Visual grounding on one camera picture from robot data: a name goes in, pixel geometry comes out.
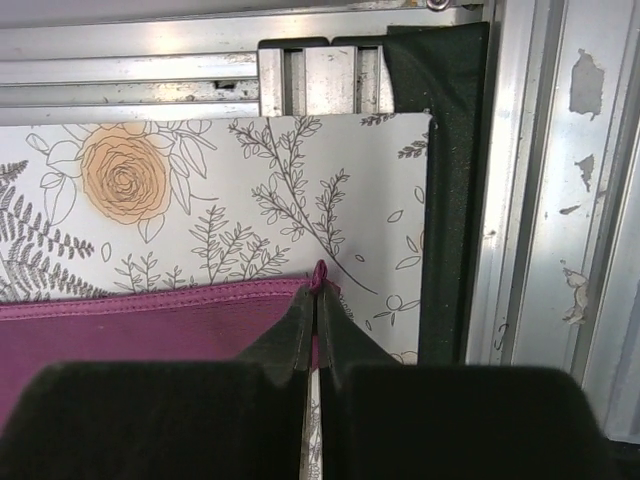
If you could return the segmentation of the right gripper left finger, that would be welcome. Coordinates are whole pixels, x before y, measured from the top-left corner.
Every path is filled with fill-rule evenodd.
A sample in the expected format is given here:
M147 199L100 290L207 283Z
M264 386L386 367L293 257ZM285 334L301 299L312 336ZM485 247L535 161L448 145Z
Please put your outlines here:
M5 479L295 479L311 326L308 288L229 361L59 362L1 435Z

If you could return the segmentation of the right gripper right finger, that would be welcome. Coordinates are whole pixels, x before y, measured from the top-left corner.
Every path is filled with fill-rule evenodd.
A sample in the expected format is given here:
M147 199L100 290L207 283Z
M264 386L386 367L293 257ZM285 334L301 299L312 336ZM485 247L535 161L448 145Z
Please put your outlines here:
M316 295L327 479L615 479L588 401L539 367L404 365Z

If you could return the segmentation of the purple satin napkin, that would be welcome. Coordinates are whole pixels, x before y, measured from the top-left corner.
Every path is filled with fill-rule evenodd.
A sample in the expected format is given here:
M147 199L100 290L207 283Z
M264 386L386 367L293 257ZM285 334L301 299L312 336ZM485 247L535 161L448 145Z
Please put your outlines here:
M1 418L29 381L66 361L223 360L284 315L302 287L318 292L328 268L270 278L101 299L1 307Z

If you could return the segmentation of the floral tablecloth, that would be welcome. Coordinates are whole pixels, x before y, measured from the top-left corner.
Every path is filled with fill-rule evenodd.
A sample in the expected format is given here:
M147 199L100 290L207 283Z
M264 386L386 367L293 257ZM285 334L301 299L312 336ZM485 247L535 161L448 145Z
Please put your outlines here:
M415 360L430 123L392 113L5 127L1 307L309 277L324 261L320 289L333 287L395 360ZM327 479L311 293L299 475Z

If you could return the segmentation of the aluminium frame rail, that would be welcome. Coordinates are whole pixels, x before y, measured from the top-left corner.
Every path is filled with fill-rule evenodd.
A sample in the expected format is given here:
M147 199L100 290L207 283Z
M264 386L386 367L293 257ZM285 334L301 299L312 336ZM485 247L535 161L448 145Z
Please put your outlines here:
M639 5L391 1L363 9L5 29L5 127L394 109L391 26L489 25L485 169L461 361L570 373L639 439Z

